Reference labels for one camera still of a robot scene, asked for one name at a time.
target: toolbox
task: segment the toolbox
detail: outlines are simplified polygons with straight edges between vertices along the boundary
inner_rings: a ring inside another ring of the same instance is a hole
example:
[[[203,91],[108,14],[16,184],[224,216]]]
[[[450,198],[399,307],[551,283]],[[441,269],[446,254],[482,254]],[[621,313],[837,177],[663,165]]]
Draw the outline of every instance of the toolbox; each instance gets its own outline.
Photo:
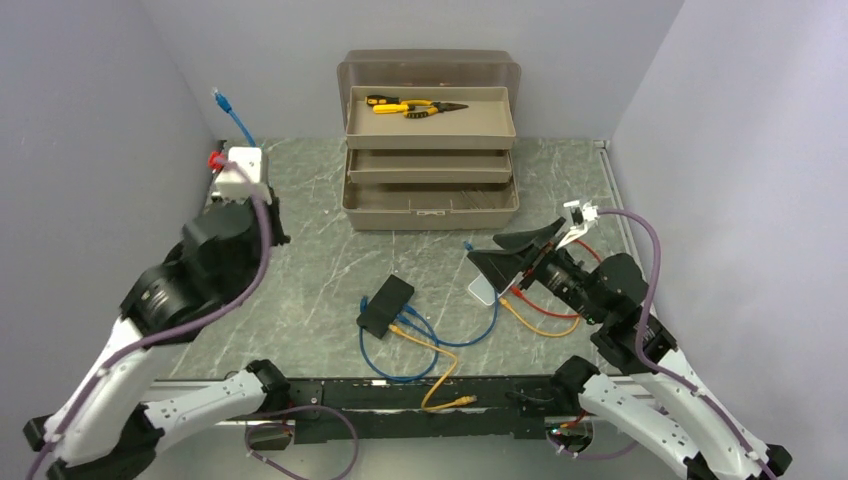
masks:
[[[520,78],[509,54],[355,50],[338,75],[348,147],[342,208],[354,229],[509,223],[519,206],[509,149]],[[374,109],[378,101],[387,106]]]

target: marble tabletop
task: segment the marble tabletop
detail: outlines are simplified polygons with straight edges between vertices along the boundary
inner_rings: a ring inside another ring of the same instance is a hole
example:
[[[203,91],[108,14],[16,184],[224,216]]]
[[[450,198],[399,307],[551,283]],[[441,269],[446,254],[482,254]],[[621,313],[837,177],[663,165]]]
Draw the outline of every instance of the marble tabletop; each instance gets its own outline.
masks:
[[[258,291],[245,304],[206,327],[165,377],[221,378],[248,362],[268,358],[289,377],[375,377],[359,351],[359,300],[373,295],[389,274],[415,287],[410,304],[450,342],[476,338],[492,319],[492,307],[466,290],[477,276],[465,259],[463,241],[491,248],[496,231],[356,232],[341,208],[344,139],[267,140],[269,181],[282,202],[282,223],[292,243],[273,250]],[[536,229],[556,219],[565,199],[585,197],[617,206],[610,181],[590,140],[519,139],[512,150],[520,209],[505,231]],[[620,224],[602,217],[584,240],[601,256],[625,251]],[[574,256],[594,260],[574,245]],[[550,310],[567,307],[543,287],[528,292]],[[518,299],[512,304],[531,323],[562,331],[571,320],[545,318]],[[494,331],[480,343],[454,349],[458,375],[550,374],[571,355],[610,371],[582,322],[563,338],[544,338],[501,309]],[[365,335],[375,364],[392,375],[414,375],[432,352],[395,335]],[[449,366],[439,362],[431,375]]]

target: wall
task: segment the wall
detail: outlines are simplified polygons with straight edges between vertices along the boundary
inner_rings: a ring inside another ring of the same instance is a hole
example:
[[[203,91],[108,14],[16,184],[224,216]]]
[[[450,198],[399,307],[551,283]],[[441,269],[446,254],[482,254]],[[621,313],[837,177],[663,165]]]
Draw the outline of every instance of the wall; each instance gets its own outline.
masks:
[[[687,1],[612,141],[661,318],[789,478],[845,476],[846,32],[838,0]]]
[[[473,48],[522,67],[521,136],[610,138],[681,0],[143,0],[219,138],[226,93],[254,136],[341,136],[352,49]]]
[[[214,146],[135,1],[0,6],[0,477],[55,411],[137,276],[202,205]]]

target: white wall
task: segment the white wall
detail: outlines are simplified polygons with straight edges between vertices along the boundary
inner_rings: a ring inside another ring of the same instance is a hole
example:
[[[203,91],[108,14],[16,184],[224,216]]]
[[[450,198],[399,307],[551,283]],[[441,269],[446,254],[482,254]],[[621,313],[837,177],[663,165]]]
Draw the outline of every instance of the white wall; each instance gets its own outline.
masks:
[[[214,146],[136,1],[0,6],[0,478],[202,205]]]
[[[690,0],[612,142],[663,322],[789,478],[845,478],[846,86],[845,2]]]
[[[521,65],[521,136],[610,138],[682,0],[143,0],[219,138],[342,135],[336,65],[363,48],[473,48]]]

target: gray marble surface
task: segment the gray marble surface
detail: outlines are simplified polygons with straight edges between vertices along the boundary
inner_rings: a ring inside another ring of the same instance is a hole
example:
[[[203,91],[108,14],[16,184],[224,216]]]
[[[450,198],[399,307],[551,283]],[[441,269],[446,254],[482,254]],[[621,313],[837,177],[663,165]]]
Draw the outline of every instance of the gray marble surface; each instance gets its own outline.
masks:
[[[373,295],[394,273],[415,287],[411,305],[450,342],[476,338],[489,325],[492,307],[466,287],[477,276],[465,260],[463,241],[491,248],[494,231],[355,232],[341,209],[344,139],[287,139],[264,143],[270,183],[281,198],[282,222],[292,243],[273,251],[259,290],[240,309],[205,328],[179,357],[168,378],[220,378],[257,358],[272,360],[289,377],[374,377],[359,352],[359,300]],[[530,230],[556,219],[558,202],[591,198],[612,206],[604,168],[589,140],[520,139],[512,151],[521,207],[505,231]],[[584,240],[602,256],[624,251],[619,223],[602,217]],[[569,247],[591,268],[594,260]],[[528,292],[559,312],[564,304],[543,287]],[[562,331],[571,320],[546,318],[512,299],[531,323]],[[569,356],[599,361],[581,322],[563,338],[544,338],[501,309],[497,325],[482,342],[462,349],[458,375],[550,374]],[[395,335],[365,335],[375,364],[392,375],[424,369],[432,352]],[[602,368],[609,369],[604,362]],[[431,375],[449,366],[441,360]]]

